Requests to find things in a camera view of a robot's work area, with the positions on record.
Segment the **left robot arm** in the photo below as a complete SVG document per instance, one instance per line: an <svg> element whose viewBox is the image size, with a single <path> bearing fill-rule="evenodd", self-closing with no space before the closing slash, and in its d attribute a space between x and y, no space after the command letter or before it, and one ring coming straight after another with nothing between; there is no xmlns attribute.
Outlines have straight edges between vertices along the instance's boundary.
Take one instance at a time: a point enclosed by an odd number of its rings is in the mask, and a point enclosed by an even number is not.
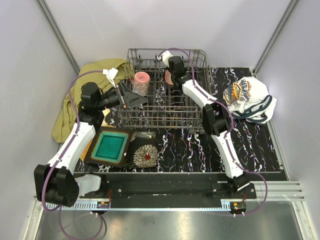
<svg viewBox="0 0 320 240"><path fill-rule="evenodd" d="M88 193L103 198L108 186L102 178L97 174L74 177L75 166L87 149L85 157L89 161L121 167L134 130L102 126L103 110L116 106L128 109L148 102L122 82L107 92L88 82L81 87L80 99L76 122L67 140L46 165L39 164L34 170L36 197L43 206L50 203L72 207L80 196Z"/></svg>

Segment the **pink skull pattern mug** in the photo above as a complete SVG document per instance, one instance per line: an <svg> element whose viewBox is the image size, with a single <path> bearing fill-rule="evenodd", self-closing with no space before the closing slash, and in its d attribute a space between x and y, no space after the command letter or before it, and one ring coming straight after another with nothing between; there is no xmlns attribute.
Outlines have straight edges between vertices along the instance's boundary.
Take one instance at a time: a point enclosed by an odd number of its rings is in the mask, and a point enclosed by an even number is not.
<svg viewBox="0 0 320 240"><path fill-rule="evenodd" d="M132 92L142 97L146 96L150 86L150 76L144 71L137 72L131 79Z"/></svg>

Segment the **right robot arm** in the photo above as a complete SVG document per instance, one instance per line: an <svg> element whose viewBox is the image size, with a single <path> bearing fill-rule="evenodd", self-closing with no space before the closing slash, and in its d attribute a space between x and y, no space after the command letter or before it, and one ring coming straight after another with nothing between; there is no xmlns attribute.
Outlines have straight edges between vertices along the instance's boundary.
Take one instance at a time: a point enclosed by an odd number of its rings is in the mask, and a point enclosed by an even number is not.
<svg viewBox="0 0 320 240"><path fill-rule="evenodd" d="M202 108L202 127L205 133L211 136L220 153L228 181L228 195L235 199L239 198L250 182L232 142L231 130L234 121L230 117L226 104L210 95L193 79L192 75L187 73L180 56L170 55L163 62L171 73L174 86Z"/></svg>

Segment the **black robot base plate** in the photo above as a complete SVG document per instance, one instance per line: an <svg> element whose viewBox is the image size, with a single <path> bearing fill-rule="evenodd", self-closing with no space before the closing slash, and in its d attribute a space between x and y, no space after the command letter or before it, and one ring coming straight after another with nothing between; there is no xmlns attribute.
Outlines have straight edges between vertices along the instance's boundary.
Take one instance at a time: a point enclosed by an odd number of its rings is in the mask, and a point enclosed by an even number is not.
<svg viewBox="0 0 320 240"><path fill-rule="evenodd" d="M222 200L257 199L250 183L235 192L224 173L98 173L101 189L85 199L111 197L113 209L205 209L220 208Z"/></svg>

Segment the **red patterned bowl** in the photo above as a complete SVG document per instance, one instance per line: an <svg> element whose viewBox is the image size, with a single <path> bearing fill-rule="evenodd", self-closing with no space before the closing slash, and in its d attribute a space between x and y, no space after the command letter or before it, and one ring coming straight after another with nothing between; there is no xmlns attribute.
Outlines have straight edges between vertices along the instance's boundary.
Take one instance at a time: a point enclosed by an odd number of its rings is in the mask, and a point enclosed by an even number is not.
<svg viewBox="0 0 320 240"><path fill-rule="evenodd" d="M169 86L173 86L174 85L174 83L172 81L172 75L171 75L169 70L166 70L164 72L164 80Z"/></svg>

